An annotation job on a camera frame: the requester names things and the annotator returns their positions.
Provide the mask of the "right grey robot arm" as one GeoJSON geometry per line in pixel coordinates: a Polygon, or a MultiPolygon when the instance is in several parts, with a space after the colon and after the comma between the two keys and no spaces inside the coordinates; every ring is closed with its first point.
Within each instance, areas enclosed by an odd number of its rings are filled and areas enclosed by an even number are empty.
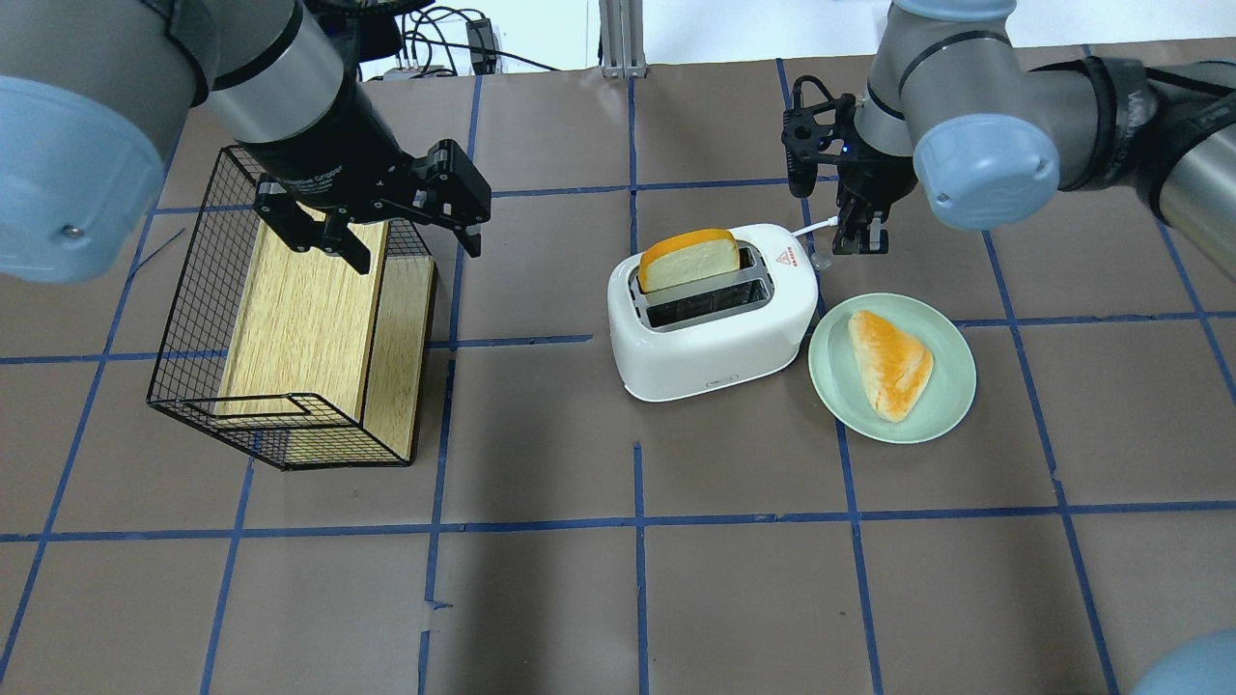
{"type": "Polygon", "coordinates": [[[860,94],[784,113],[787,184],[837,169],[834,254],[884,254],[891,207],[921,188],[941,223],[989,232],[1058,192],[1130,185],[1153,216],[1234,273],[1234,61],[1085,57],[1025,70],[1012,1],[895,1],[860,94]]]}

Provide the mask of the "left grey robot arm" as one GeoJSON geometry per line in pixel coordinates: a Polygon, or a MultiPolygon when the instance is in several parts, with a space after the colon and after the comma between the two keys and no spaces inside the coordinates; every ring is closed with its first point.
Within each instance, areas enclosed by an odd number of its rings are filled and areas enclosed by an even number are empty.
{"type": "Polygon", "coordinates": [[[403,153],[356,78],[356,40],[328,14],[388,19],[419,1],[5,1],[1,9],[2,273],[96,278],[166,181],[205,105],[265,169],[253,210],[295,252],[365,275],[353,224],[449,229],[468,256],[492,190],[450,139],[403,153]]]}

